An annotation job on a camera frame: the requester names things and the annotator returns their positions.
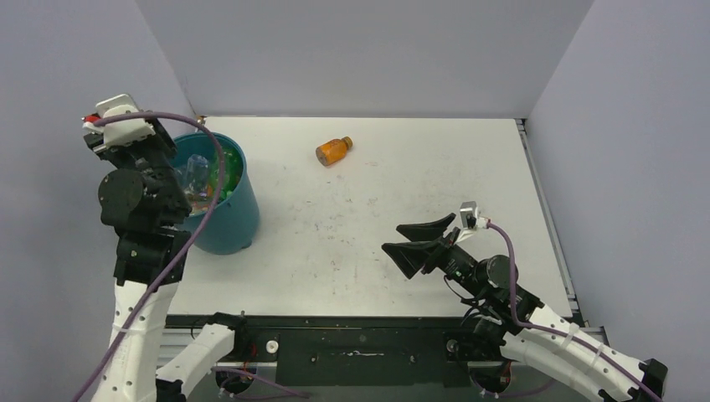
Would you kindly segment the crushed clear water bottle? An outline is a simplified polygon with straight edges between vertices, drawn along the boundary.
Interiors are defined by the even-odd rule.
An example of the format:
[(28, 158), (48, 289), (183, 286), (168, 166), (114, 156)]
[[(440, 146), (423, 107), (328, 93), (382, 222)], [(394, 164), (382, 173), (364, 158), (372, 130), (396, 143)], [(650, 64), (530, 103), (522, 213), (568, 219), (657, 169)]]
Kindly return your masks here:
[(191, 155), (183, 165), (176, 168), (176, 174), (188, 200), (205, 200), (208, 197), (210, 164), (207, 158)]

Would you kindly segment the small orange juice bottle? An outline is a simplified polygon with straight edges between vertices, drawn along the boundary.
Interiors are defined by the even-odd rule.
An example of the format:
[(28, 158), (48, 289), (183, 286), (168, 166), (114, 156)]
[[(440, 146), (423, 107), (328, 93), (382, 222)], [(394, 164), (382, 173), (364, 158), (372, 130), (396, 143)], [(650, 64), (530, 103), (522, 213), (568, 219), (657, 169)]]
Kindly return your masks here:
[(323, 166), (328, 167), (342, 160), (352, 147), (350, 137), (332, 139), (316, 148), (316, 158)]

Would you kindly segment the green plastic bottle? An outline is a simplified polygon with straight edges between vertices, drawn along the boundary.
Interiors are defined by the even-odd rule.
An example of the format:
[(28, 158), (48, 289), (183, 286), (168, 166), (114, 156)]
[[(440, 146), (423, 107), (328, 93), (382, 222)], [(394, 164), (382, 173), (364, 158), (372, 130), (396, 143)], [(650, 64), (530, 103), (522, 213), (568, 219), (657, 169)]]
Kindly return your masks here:
[[(223, 145), (222, 151), (224, 155), (224, 183), (219, 192), (219, 201), (225, 200), (237, 187), (243, 172), (243, 163), (239, 152), (229, 145)], [(209, 188), (210, 194), (214, 195), (214, 190), (217, 188), (219, 178), (219, 158), (214, 154), (213, 166), (211, 167)]]

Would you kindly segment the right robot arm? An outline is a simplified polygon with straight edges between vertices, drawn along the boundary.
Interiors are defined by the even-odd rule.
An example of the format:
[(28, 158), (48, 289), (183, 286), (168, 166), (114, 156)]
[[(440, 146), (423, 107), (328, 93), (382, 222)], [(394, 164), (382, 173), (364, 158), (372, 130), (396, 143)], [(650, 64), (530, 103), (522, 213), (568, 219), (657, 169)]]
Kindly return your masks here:
[[(512, 240), (488, 218), (466, 218), (465, 228), (451, 226), (455, 218), (426, 224), (401, 224), (402, 243), (384, 243), (383, 252), (408, 279), (434, 270), (467, 292), (460, 302), (476, 317), (474, 348), (483, 358), (523, 363), (565, 384), (589, 401), (661, 401), (668, 368), (656, 359), (645, 361), (619, 352), (558, 315), (538, 296), (518, 283)], [(461, 243), (475, 232), (493, 230), (505, 241), (507, 253), (478, 260)]]

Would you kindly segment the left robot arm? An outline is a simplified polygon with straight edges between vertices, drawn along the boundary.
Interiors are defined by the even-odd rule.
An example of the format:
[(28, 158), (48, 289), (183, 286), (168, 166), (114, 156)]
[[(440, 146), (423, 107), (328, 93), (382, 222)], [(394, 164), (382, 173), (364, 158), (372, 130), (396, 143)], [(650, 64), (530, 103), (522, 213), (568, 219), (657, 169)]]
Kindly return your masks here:
[(98, 196), (101, 220), (115, 230), (118, 243), (110, 345), (75, 400), (91, 392), (96, 401), (184, 401), (193, 388), (189, 376), (201, 379), (220, 358), (209, 346), (203, 360), (156, 371), (187, 253), (218, 207), (212, 200), (194, 231), (180, 229), (190, 206), (171, 165), (176, 144), (162, 125), (176, 119), (158, 111), (84, 119), (86, 144), (114, 166)]

